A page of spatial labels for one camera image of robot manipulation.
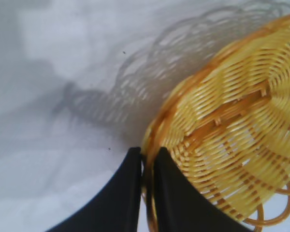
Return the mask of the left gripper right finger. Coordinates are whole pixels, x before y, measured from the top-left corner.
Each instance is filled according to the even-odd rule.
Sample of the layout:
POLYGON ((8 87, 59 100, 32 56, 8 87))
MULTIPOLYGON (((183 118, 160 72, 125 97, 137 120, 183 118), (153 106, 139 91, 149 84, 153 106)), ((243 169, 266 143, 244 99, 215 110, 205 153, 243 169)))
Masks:
POLYGON ((247 232, 201 195, 162 147, 154 162, 154 199, 160 232, 247 232))

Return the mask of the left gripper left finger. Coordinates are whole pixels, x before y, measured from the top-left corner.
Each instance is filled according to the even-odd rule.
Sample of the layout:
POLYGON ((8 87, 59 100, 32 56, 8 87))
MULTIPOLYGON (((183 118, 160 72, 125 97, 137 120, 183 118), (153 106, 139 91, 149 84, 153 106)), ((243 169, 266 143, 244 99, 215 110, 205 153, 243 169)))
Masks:
POLYGON ((50 232, 135 232, 141 199, 142 156, 129 148, 108 183, 84 207, 50 232))

